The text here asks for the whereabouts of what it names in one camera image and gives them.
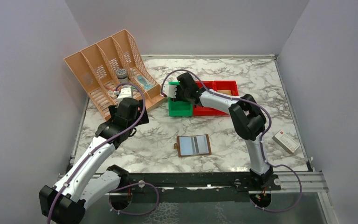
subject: marble surface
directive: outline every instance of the marble surface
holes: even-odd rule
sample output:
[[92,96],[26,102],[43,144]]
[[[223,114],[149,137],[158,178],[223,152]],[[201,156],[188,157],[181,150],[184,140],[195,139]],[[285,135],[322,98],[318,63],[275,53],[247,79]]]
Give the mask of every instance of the marble surface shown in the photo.
[[[297,133],[285,98],[275,63],[272,59],[146,59],[149,73],[162,83],[167,73],[188,69],[201,80],[235,80],[240,96],[253,95],[272,117],[272,127],[265,135],[268,160],[285,164],[296,171],[307,170],[303,151],[289,154],[272,140],[279,130],[285,131],[297,143]],[[172,75],[168,80],[174,81]],[[150,123],[137,127],[134,137],[126,140],[98,169],[117,164],[130,172],[227,172],[249,171],[250,159],[246,144],[235,132],[229,116],[169,117],[168,103],[149,112]],[[89,146],[102,115],[90,101],[76,152],[75,162]],[[176,137],[209,134],[211,155],[178,157],[173,149]]]

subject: tan plastic basket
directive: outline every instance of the tan plastic basket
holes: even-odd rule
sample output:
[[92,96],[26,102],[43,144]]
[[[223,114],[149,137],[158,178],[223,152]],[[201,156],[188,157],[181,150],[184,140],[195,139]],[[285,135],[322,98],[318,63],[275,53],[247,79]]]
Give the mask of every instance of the tan plastic basket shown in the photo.
[[[165,100],[160,96],[161,85],[147,72],[135,40],[127,30],[103,39],[64,60],[106,120],[110,118],[108,106],[117,104],[117,97],[109,90],[120,83],[115,74],[117,69],[126,69],[128,79],[143,91],[148,112]],[[137,74],[148,79],[154,87],[145,91],[135,80]],[[135,98],[141,99],[140,94],[136,94]]]

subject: green plastic container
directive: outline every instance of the green plastic container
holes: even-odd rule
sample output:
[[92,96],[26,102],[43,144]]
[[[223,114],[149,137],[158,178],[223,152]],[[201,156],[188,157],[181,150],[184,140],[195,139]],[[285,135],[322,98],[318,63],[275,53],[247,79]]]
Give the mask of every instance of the green plastic container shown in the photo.
[[[171,85],[179,85],[179,82],[169,82]],[[168,100],[168,110],[169,116],[179,117],[179,116],[192,116],[193,115],[193,105],[189,102],[173,102],[171,98]]]

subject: table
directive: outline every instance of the table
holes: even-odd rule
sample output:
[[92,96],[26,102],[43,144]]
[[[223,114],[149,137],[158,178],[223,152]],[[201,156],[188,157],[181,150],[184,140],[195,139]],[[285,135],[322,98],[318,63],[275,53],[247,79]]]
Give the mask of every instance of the table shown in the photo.
[[[148,72],[162,83],[167,73],[188,69],[203,81],[235,80],[240,96],[251,94],[272,117],[272,127],[265,135],[269,161],[285,164],[296,171],[308,170],[303,150],[289,154],[272,140],[279,130],[297,143],[298,135],[273,58],[182,58],[145,59]],[[176,80],[172,75],[168,81]],[[150,123],[137,127],[134,137],[126,140],[98,169],[102,173],[116,164],[129,172],[229,172],[249,171],[250,159],[243,139],[235,132],[229,116],[169,117],[168,103],[148,112]],[[94,132],[105,120],[89,102],[76,151],[75,162],[89,146]],[[181,135],[209,134],[212,154],[178,157],[173,148]],[[286,171],[276,168],[275,171]]]

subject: gray wall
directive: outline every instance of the gray wall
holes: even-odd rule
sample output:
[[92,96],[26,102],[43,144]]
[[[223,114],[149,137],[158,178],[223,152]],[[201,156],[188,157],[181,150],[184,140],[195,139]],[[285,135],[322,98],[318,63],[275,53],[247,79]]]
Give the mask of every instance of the gray wall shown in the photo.
[[358,223],[358,0],[310,0],[278,63],[339,222]]
[[87,42],[124,28],[141,54],[279,54],[308,0],[66,0]]
[[86,98],[63,58],[86,46],[63,0],[0,0],[0,224],[46,220]]

